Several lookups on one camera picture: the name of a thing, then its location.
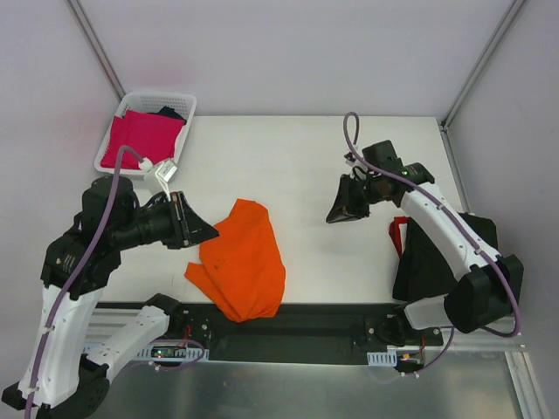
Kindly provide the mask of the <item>orange t shirt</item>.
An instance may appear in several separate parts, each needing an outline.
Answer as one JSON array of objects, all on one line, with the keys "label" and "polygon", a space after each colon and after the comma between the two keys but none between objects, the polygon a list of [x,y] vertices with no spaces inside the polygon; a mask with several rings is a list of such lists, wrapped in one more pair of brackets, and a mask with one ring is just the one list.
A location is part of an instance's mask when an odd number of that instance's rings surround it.
[{"label": "orange t shirt", "polygon": [[200,262],[189,263],[184,276],[233,322],[273,317],[286,268],[267,208],[238,199],[215,228],[219,237],[200,245]]}]

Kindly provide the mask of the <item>pink t shirt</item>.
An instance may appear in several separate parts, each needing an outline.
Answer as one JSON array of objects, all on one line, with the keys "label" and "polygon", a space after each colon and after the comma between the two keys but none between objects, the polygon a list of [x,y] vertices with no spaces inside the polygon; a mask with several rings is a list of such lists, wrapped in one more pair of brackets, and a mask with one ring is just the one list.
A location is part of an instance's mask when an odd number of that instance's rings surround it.
[{"label": "pink t shirt", "polygon": [[131,147],[154,164],[174,158],[176,140],[185,125],[181,120],[128,109],[123,117],[113,118],[107,151],[100,160],[100,166],[114,168],[121,146]]}]

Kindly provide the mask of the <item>black t shirt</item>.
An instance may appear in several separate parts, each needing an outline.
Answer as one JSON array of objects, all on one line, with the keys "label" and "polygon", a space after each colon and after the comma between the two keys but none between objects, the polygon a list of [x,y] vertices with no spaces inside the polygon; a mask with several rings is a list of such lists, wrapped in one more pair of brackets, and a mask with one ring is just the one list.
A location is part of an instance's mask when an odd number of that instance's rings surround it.
[{"label": "black t shirt", "polygon": [[408,221],[405,250],[397,265],[392,298],[414,302],[449,293],[456,283],[449,264],[420,226]]}]

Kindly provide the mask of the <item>white plastic basket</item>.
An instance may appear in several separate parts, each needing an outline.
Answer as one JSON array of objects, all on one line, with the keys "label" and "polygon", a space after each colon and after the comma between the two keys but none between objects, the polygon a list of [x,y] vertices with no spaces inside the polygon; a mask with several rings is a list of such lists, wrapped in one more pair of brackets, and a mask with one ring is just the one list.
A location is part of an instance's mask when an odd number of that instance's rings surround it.
[{"label": "white plastic basket", "polygon": [[187,93],[126,94],[101,141],[94,168],[112,174],[122,146],[131,147],[154,164],[166,159],[178,163],[196,108],[197,99]]}]

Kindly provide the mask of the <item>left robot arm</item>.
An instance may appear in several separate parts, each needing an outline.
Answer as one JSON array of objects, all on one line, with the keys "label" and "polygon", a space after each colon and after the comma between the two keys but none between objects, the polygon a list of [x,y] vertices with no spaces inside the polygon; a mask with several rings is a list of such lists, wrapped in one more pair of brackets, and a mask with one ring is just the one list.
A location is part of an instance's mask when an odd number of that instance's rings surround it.
[{"label": "left robot arm", "polygon": [[149,343],[162,338],[187,346],[181,302],[157,293],[100,348],[84,349],[93,311],[123,251],[153,243],[180,250],[218,235],[181,191],[159,192],[140,205],[128,178],[94,180],[72,226],[46,250],[33,356],[24,377],[3,391],[3,403],[27,416],[37,408],[39,418],[86,418]]}]

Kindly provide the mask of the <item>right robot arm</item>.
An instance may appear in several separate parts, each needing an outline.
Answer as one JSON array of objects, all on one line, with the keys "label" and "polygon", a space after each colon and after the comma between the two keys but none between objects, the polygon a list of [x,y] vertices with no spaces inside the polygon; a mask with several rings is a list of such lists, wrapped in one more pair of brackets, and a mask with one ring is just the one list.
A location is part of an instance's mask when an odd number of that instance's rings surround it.
[{"label": "right robot arm", "polygon": [[345,158],[352,172],[340,178],[327,223],[363,219],[370,206],[392,202],[423,230],[454,276],[449,292],[404,305],[403,317],[392,324],[395,339],[410,345],[432,327],[517,336],[523,276],[519,258],[502,256],[475,233],[444,198],[429,170],[420,163],[404,165],[390,141],[362,152],[350,144]]}]

